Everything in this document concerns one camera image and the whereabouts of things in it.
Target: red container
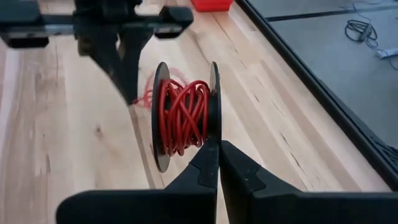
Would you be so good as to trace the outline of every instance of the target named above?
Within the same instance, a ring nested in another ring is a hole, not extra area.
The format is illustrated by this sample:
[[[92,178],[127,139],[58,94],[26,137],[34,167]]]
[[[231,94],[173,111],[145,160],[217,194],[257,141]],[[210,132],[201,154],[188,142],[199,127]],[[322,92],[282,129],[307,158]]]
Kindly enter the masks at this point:
[[[228,11],[233,0],[191,0],[198,12]]]

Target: red wire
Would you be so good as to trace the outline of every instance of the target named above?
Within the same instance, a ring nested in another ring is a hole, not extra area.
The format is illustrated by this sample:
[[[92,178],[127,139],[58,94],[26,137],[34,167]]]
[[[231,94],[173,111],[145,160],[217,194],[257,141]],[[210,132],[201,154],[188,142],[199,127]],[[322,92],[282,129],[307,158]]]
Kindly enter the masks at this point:
[[[172,156],[178,152],[183,156],[186,148],[192,145],[201,147],[204,144],[207,137],[209,95],[208,85],[201,80],[185,87],[175,80],[165,80],[160,84],[159,128],[165,154]],[[171,102],[169,110],[164,109],[166,97]],[[203,120],[202,134],[197,125],[200,118]]]
[[[177,68],[170,68],[170,74],[175,75],[177,78],[179,78],[184,85],[188,85],[188,80],[185,78],[184,73],[182,73],[179,69]],[[144,87],[144,94],[142,97],[139,97],[137,99],[135,99],[132,103],[134,105],[143,107],[143,108],[147,108],[148,110],[150,110],[152,108],[152,92],[153,90],[150,90],[150,85],[151,83],[153,83],[153,79],[155,77],[155,72],[152,72],[151,75],[147,78],[147,81],[145,83],[145,87]]]

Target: black metal frame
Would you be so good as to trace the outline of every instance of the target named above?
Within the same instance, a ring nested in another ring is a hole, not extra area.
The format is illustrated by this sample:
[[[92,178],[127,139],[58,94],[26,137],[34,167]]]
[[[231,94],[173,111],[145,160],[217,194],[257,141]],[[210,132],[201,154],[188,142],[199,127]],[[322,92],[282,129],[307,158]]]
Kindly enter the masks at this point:
[[[236,0],[299,79],[375,168],[387,185],[398,190],[398,151],[380,140],[312,71],[248,0]]]

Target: robotic arm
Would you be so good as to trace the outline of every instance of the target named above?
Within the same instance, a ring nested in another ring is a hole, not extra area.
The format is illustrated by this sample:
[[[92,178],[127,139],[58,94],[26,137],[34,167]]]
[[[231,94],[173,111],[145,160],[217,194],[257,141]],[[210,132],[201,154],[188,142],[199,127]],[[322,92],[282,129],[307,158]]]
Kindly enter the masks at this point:
[[[130,105],[137,98],[138,62],[148,40],[176,38],[193,22],[187,7],[165,6],[159,15],[140,16],[134,8],[141,2],[75,0],[72,15],[46,15],[35,1],[4,0],[0,37],[8,47],[26,49],[47,46],[53,35],[74,35],[79,54],[91,57]]]

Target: wooden plank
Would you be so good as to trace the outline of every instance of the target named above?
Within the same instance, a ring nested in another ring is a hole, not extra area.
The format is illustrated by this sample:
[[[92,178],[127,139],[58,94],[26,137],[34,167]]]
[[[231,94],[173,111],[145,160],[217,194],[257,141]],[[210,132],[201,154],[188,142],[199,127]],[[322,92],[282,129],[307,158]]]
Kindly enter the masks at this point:
[[[189,0],[150,0],[192,7]],[[72,1],[41,1],[72,12]],[[281,179],[307,191],[389,191],[319,102],[242,10],[197,13],[179,38],[152,38],[141,54],[139,93],[165,61],[189,81],[221,73],[223,139]],[[107,76],[79,57],[73,37],[42,50],[0,45],[0,223],[54,223],[57,205],[89,189],[162,189],[198,149],[159,173],[150,111],[124,104]],[[227,223],[222,189],[217,223]]]

